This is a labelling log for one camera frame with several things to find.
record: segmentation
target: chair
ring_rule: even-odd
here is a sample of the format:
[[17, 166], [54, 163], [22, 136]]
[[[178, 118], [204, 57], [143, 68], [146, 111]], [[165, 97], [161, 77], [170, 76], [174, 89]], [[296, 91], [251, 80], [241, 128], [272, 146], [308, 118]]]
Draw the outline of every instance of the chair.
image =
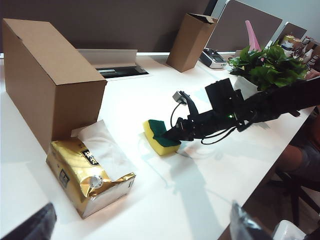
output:
[[320, 192], [320, 183], [312, 180], [305, 179], [300, 176], [288, 174], [282, 171], [275, 171], [282, 181], [271, 180], [269, 184], [276, 187], [284, 187], [291, 196], [291, 208], [293, 223], [299, 226], [299, 198], [305, 201], [313, 210], [320, 215], [320, 206], [301, 188]]

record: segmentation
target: white desk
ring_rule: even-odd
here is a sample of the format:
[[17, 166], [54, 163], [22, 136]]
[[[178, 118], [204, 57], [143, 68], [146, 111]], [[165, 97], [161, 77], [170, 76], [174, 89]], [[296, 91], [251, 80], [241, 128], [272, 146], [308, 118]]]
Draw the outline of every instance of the white desk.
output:
[[[178, 154], [160, 157], [149, 146], [142, 122], [164, 120], [169, 128], [176, 91], [191, 94], [204, 112], [210, 109], [204, 87], [226, 77], [235, 81], [225, 70], [211, 70], [200, 62], [179, 73], [165, 61], [166, 56], [139, 56], [138, 64], [151, 76], [106, 85], [99, 119], [134, 163], [137, 177], [128, 196], [85, 220], [1, 85], [1, 237], [47, 202], [57, 214], [53, 240], [214, 240], [221, 235], [230, 222], [232, 200], [245, 203], [311, 109], [297, 118], [284, 114], [234, 131], [213, 145], [184, 142]], [[181, 106], [174, 116], [187, 114], [188, 108]]]

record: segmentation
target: robotic arm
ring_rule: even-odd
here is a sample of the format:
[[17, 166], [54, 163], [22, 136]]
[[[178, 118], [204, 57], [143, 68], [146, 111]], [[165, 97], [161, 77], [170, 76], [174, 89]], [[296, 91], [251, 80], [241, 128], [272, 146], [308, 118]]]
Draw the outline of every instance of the robotic arm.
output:
[[226, 78], [205, 87], [212, 110], [199, 113], [195, 103], [183, 91], [173, 98], [188, 105], [187, 119], [179, 117], [175, 126], [163, 134], [171, 140], [207, 139], [230, 130], [247, 129], [252, 123], [277, 119], [281, 114], [299, 115], [297, 110], [320, 105], [320, 76], [297, 81], [284, 87], [269, 88], [244, 100], [241, 90], [234, 90]]

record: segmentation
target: white container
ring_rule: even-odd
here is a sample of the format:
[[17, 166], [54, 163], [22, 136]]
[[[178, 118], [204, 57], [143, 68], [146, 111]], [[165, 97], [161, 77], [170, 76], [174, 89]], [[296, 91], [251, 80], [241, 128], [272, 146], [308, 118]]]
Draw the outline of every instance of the white container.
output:
[[257, 86], [243, 76], [237, 76], [233, 89], [240, 89], [244, 100], [258, 93]]
[[289, 50], [286, 50], [283, 48], [283, 51], [284, 51], [284, 54], [287, 56], [287, 57], [291, 57], [292, 54], [294, 53], [293, 51], [289, 51]]

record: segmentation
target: green leaves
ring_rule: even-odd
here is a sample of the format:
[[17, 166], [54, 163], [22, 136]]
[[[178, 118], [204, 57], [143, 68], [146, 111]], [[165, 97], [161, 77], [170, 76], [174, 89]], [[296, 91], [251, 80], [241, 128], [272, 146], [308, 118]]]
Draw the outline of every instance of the green leaves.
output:
[[245, 47], [240, 56], [228, 61], [233, 67], [230, 74], [248, 79], [259, 91], [303, 80], [307, 73], [306, 65], [299, 59], [287, 57], [278, 42], [263, 51], [249, 51], [249, 48]]

